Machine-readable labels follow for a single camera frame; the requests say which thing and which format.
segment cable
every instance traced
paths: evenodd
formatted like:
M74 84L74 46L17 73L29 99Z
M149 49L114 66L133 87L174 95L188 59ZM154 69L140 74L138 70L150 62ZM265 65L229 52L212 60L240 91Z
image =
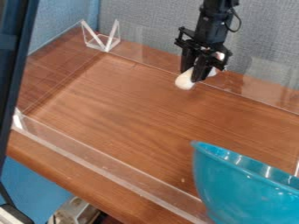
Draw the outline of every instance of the cable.
M226 26L226 29L228 29L230 32L237 32L238 29L240 29L240 26L241 26L241 19L240 19L238 14L236 13L236 11L234 11L234 9L233 9L232 7L230 7L229 10L230 10L233 16L237 18L237 29L236 29L236 30L232 30L232 29L228 27L226 23L225 23L225 26Z

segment blue bowl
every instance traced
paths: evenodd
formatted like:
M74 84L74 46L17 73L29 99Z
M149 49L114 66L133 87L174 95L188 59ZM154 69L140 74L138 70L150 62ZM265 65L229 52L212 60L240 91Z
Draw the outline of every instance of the blue bowl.
M190 145L196 188L216 224L299 223L299 178L220 147Z

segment wooden tabletop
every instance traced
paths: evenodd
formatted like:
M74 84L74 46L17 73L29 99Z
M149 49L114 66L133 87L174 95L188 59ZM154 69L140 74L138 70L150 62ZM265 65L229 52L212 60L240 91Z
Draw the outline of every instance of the wooden tabletop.
M156 55L157 63L166 58L168 67L177 60L148 47L144 56L146 53ZM216 144L294 173L297 115L201 83L181 91L173 85L174 77L88 49L73 30L27 59L18 108L35 121L192 195L190 140ZM245 78L221 73L206 84L222 86L220 79L234 79L226 86L238 91ZM269 93L278 88L296 94L276 84L254 83L269 87ZM286 103L296 109L294 101ZM14 132L7 155L124 223L188 223Z

